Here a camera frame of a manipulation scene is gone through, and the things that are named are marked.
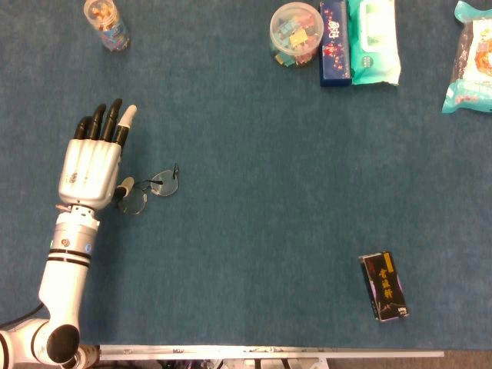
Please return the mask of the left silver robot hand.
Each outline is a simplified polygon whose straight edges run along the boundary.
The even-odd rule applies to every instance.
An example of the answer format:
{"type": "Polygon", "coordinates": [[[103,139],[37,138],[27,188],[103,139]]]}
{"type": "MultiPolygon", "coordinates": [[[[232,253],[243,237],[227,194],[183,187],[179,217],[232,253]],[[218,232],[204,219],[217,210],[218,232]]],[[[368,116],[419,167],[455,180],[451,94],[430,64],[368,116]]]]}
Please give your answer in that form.
{"type": "Polygon", "coordinates": [[[123,148],[138,110],[130,105],[120,115],[121,105],[120,98],[109,108],[100,104],[77,124],[58,185],[62,203],[99,211],[111,202],[123,148]]]}

